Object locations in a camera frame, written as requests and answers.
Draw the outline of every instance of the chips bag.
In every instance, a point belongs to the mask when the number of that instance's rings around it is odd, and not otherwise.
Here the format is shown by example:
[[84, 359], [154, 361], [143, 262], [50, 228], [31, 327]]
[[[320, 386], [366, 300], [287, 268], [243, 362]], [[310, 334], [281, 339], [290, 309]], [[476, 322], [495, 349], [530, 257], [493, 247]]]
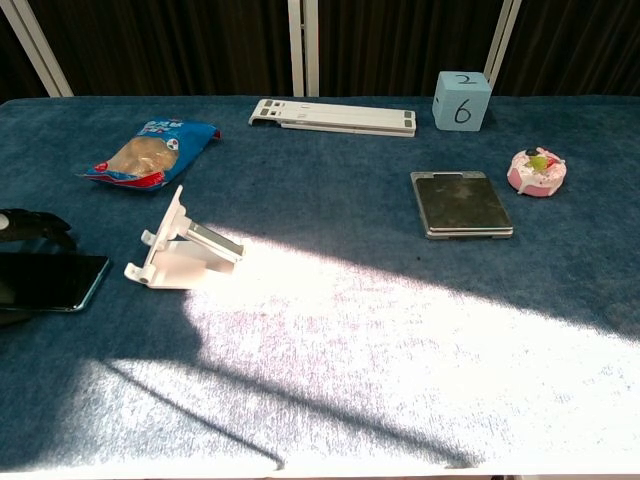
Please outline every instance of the chips bag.
[[193, 162], [211, 138], [220, 138], [213, 125], [156, 118], [111, 159], [83, 176], [120, 187], [156, 190]]

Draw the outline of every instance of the dice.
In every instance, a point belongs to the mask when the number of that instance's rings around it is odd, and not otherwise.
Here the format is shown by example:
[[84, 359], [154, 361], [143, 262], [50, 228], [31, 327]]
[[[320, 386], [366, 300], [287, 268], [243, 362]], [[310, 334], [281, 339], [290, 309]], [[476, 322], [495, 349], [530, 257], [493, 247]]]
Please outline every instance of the dice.
[[440, 130], [477, 132], [491, 98], [480, 72], [440, 72], [433, 97], [433, 116]]

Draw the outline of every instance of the blue carpet tablecloth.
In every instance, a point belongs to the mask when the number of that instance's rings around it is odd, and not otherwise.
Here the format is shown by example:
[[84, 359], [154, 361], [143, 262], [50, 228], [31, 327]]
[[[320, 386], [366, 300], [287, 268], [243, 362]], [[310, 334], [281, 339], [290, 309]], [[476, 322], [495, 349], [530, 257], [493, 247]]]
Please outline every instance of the blue carpet tablecloth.
[[[640, 471], [640, 99], [493, 98], [477, 133], [438, 131], [430, 98], [324, 100], [415, 110], [416, 138], [251, 127], [257, 101], [0, 107], [0, 208], [56, 213], [113, 262], [86, 311], [0, 330], [0, 471]], [[154, 116], [223, 138], [156, 193], [75, 175]], [[552, 198], [506, 182], [536, 145], [567, 161]], [[484, 171], [513, 238], [427, 240], [424, 170]], [[179, 184], [250, 242], [215, 291], [123, 276]]]

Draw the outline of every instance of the black smartphone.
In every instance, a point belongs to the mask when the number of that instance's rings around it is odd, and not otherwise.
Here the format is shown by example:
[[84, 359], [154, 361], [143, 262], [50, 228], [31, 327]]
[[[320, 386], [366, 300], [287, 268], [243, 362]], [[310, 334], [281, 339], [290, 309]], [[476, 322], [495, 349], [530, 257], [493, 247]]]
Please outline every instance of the black smartphone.
[[108, 265], [103, 256], [0, 253], [0, 310], [82, 310]]

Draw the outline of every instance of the black curtain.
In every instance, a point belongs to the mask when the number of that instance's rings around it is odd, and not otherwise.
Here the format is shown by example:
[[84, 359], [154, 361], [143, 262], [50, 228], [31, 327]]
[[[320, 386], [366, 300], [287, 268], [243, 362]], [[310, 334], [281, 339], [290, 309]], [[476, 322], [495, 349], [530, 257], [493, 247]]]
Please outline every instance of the black curtain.
[[75, 95], [291, 95], [286, 0], [29, 0]]
[[497, 95], [640, 94], [639, 0], [523, 0]]
[[321, 95], [433, 95], [484, 70], [502, 0], [319, 0]]
[[14, 98], [47, 97], [38, 74], [31, 65], [9, 20], [0, 13], [0, 104]]

